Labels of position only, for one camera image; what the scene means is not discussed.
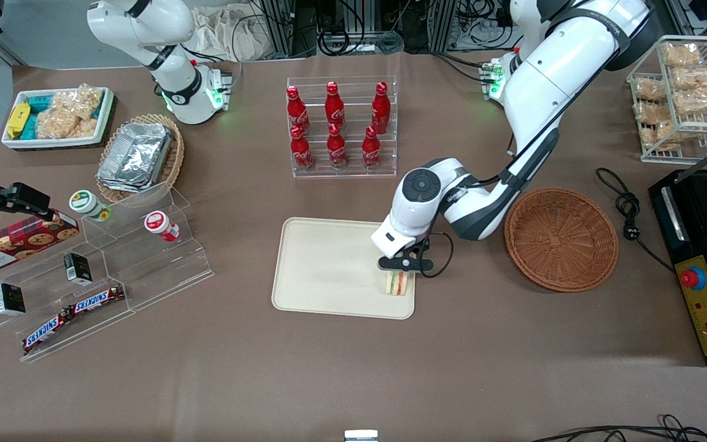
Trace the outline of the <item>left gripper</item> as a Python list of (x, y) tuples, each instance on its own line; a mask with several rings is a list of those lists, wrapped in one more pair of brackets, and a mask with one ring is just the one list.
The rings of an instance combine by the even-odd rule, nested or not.
[[(426, 237), (433, 220), (433, 215), (388, 215), (370, 239), (383, 257), (393, 258)], [(415, 280), (416, 273), (407, 273), (407, 296), (415, 295)], [(390, 272), (382, 273), (382, 288), (390, 293)]]

